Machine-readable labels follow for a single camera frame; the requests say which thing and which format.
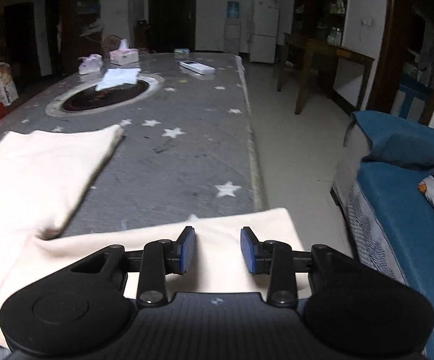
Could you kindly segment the dark wooden side table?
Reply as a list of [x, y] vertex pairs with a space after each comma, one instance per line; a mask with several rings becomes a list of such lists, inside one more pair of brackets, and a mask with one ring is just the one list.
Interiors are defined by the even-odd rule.
[[285, 63], [288, 61], [290, 48], [302, 49], [304, 51], [302, 69], [299, 76], [301, 88], [297, 94], [294, 109], [295, 115], [302, 113], [308, 99], [309, 89], [317, 84], [323, 85], [321, 91], [325, 95], [329, 95], [331, 99], [334, 98], [336, 91], [333, 86], [337, 77], [337, 65], [341, 59], [358, 64], [363, 68], [357, 103], [354, 106], [355, 110], [361, 110], [374, 58], [342, 46], [331, 45], [325, 41], [285, 33], [277, 79], [276, 90], [278, 92], [281, 92], [283, 86]]

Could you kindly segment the white remote control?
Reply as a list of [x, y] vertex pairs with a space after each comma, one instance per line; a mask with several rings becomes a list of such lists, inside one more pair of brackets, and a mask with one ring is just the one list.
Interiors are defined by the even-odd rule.
[[191, 61], [191, 60], [180, 61], [179, 66], [202, 76], [215, 74], [214, 67], [204, 65], [196, 61]]

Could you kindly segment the white paper on cooktop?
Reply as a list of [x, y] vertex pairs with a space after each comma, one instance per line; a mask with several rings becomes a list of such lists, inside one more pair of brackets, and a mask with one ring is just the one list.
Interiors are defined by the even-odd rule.
[[122, 85], [135, 85], [140, 72], [140, 68], [110, 68], [97, 83], [95, 91], [99, 92]]

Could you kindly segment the cream garment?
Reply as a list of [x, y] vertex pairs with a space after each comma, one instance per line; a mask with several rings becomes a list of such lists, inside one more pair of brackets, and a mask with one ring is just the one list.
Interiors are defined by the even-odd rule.
[[[184, 228], [136, 168], [122, 127], [0, 140], [0, 308], [16, 291], [111, 244], [136, 250]], [[5, 339], [0, 329], [0, 346]]]

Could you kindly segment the white paper bag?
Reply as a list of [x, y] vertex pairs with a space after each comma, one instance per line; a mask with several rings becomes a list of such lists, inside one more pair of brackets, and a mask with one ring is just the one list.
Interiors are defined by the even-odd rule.
[[9, 107], [18, 100], [18, 92], [8, 63], [0, 63], [0, 102]]

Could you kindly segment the floral fabric basket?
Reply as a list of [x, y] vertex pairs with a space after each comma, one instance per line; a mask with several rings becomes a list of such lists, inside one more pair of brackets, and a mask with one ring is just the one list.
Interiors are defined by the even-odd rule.
[[105, 59], [109, 58], [109, 53], [111, 51], [117, 50], [120, 47], [122, 38], [116, 35], [108, 35], [101, 42], [101, 52]]

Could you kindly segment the white refrigerator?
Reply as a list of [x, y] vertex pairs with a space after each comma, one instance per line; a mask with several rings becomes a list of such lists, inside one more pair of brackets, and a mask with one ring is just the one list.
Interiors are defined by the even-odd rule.
[[277, 0], [253, 0], [252, 33], [249, 44], [251, 63], [274, 63], [280, 5]]

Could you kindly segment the dark wooden shelf cabinet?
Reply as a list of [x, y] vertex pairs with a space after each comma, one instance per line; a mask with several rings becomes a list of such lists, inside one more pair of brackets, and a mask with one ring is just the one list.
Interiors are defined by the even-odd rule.
[[340, 46], [347, 0], [294, 0], [291, 34], [300, 42], [309, 39]]

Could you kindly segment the water dispenser with blue bottle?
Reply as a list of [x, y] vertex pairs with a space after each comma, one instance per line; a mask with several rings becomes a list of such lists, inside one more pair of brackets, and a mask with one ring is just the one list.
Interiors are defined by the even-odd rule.
[[227, 17], [224, 26], [223, 50], [226, 54], [238, 55], [241, 41], [240, 4], [227, 2]]

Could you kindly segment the small white pink tissue pack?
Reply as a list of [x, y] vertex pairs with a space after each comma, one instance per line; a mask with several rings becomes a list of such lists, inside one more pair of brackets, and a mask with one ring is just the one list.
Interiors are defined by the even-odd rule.
[[87, 57], [80, 57], [80, 64], [78, 66], [78, 73], [81, 76], [99, 72], [103, 66], [102, 56], [98, 54], [91, 54]]

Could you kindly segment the round black induction cooktop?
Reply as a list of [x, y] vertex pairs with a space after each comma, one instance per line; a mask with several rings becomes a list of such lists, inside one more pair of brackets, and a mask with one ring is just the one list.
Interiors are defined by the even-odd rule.
[[156, 74], [143, 74], [134, 85], [124, 84], [96, 90], [92, 80], [55, 97], [46, 107], [52, 117], [90, 116], [142, 101], [159, 91], [165, 79]]

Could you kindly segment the white pink tissue box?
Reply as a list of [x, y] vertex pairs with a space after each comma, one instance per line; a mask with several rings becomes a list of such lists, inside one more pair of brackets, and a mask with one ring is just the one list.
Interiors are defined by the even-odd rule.
[[117, 49], [109, 52], [110, 63], [116, 65], [127, 65], [139, 61], [139, 51], [128, 46], [127, 39], [123, 38]]

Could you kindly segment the blue sofa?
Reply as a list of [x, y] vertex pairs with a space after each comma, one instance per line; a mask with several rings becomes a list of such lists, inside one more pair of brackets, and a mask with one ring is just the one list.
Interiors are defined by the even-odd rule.
[[[422, 293], [434, 310], [434, 209], [418, 185], [434, 170], [434, 128], [357, 111], [331, 192], [364, 265]], [[425, 346], [434, 359], [434, 328]]]

